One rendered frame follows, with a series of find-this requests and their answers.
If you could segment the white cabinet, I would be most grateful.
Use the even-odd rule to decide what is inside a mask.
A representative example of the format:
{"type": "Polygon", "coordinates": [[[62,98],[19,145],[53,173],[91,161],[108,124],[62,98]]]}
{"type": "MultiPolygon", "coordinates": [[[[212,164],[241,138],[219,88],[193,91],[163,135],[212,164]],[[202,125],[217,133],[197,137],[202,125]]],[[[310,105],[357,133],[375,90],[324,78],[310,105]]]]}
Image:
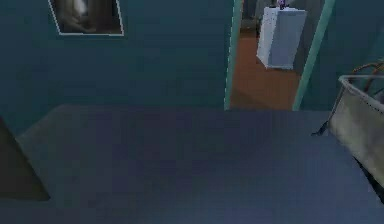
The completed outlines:
{"type": "Polygon", "coordinates": [[[291,7],[264,9],[256,56],[266,68],[293,69],[306,16],[291,7]]]}

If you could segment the grey cloth basket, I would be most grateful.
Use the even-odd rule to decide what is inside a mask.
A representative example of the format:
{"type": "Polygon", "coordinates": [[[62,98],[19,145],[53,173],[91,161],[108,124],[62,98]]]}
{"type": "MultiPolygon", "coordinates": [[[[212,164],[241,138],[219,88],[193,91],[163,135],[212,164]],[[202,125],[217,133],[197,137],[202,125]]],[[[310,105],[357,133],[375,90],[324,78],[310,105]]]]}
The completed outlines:
{"type": "Polygon", "coordinates": [[[384,204],[384,75],[342,75],[327,120],[312,136],[329,131],[349,150],[384,204]]]}

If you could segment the white framed wall picture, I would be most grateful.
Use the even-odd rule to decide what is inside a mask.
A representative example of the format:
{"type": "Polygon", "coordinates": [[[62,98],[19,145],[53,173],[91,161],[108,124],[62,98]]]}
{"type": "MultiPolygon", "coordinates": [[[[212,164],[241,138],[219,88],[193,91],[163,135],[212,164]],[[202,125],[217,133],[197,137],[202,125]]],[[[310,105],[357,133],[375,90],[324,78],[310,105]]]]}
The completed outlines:
{"type": "Polygon", "coordinates": [[[47,0],[60,36],[124,35],[119,0],[47,0]]]}

